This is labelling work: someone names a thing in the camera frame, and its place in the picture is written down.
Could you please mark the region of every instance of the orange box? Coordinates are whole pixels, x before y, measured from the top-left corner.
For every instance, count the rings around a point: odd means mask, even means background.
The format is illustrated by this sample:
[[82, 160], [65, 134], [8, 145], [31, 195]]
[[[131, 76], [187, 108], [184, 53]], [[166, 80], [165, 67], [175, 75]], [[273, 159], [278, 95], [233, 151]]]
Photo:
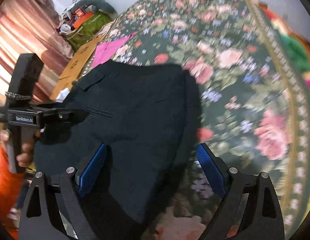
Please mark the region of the orange box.
[[51, 100], [55, 100], [61, 90], [65, 88], [69, 88], [71, 90], [73, 88], [72, 82], [79, 77], [83, 66], [90, 58], [91, 54], [95, 51], [97, 43], [104, 37], [105, 35], [99, 36], [98, 38], [82, 45], [78, 49], [60, 75], [59, 80], [50, 95]]
[[82, 17], [85, 15], [85, 13], [82, 11], [82, 9], [77, 9], [75, 11], [75, 15], [77, 15], [78, 17]]
[[79, 17], [73, 24], [75, 29], [78, 29], [80, 25], [82, 25], [85, 21], [87, 21], [90, 17], [94, 15], [93, 12], [86, 13], [84, 16]]

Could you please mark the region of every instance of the cardboard box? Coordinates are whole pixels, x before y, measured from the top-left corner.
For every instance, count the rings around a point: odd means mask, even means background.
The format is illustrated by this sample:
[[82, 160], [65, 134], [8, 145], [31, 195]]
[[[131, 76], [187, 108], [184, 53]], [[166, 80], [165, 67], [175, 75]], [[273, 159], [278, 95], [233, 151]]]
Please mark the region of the cardboard box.
[[65, 88], [69, 88], [70, 90], [72, 89], [72, 82], [79, 77], [85, 63], [95, 51], [97, 43], [100, 42], [104, 36], [105, 35], [95, 38], [78, 49], [65, 67], [63, 73], [60, 75], [59, 80], [50, 96], [51, 100], [55, 100], [61, 90]]

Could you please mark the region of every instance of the pink cloth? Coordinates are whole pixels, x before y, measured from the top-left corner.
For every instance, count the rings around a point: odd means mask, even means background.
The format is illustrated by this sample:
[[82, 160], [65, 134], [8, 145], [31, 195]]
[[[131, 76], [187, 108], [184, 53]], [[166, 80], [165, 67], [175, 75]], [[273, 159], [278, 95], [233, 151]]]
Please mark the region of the pink cloth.
[[105, 63], [110, 59], [112, 55], [116, 53], [116, 51], [123, 46], [133, 34], [128, 37], [121, 38], [111, 42], [103, 42], [96, 47], [95, 58], [93, 62], [93, 68], [99, 64]]

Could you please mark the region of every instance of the striped curtain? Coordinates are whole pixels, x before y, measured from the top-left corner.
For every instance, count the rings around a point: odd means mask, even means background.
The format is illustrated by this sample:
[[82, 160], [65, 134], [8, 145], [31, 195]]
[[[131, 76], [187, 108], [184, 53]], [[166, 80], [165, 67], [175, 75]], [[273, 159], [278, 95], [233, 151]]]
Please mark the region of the striped curtain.
[[21, 53], [36, 53], [44, 68], [34, 98], [48, 100], [58, 76], [73, 55], [56, 32], [58, 14], [52, 0], [5, 0], [0, 6], [0, 104], [5, 102], [11, 74]]

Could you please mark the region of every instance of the orange cloth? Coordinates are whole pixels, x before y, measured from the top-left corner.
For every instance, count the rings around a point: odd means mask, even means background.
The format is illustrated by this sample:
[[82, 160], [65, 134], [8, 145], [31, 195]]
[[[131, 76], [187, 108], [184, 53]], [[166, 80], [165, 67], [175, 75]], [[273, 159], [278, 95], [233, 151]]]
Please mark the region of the orange cloth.
[[[10, 209], [16, 203], [24, 174], [13, 174], [9, 171], [8, 157], [0, 147], [0, 220], [7, 217]], [[7, 228], [14, 239], [18, 239], [15, 229]]]

